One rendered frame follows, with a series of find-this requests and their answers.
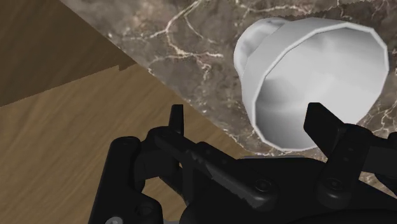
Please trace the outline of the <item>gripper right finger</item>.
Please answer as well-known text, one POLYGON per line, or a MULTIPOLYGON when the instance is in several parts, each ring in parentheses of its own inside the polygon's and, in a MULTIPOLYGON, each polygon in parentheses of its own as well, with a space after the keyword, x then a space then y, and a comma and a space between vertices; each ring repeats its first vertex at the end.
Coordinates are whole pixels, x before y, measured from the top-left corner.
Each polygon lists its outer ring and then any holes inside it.
POLYGON ((315 185, 324 206, 346 208, 363 171, 374 173, 397 193, 397 132, 386 139, 378 137, 364 127, 342 122, 319 102, 309 103, 303 129, 328 159, 315 185))

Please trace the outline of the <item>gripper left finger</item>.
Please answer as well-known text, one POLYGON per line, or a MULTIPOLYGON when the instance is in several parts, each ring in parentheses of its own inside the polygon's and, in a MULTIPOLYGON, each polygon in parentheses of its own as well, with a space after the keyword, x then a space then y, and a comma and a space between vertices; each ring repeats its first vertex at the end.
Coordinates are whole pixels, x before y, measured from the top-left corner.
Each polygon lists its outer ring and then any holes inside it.
POLYGON ((113 140, 88 224, 255 224, 279 200, 278 185, 210 144, 184 136, 183 106, 144 140, 113 140), (185 202, 178 222, 166 222, 160 203, 145 195, 147 179, 160 178, 185 202))

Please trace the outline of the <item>white cup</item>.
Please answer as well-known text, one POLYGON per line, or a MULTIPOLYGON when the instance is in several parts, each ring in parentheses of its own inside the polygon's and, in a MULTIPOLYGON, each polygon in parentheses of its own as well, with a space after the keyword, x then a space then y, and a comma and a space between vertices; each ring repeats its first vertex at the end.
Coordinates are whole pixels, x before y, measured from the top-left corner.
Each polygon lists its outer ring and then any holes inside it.
POLYGON ((237 40, 233 64, 252 127, 282 151, 315 147, 303 129, 309 103, 358 123, 389 73, 387 46, 374 29, 315 17, 253 23, 237 40))

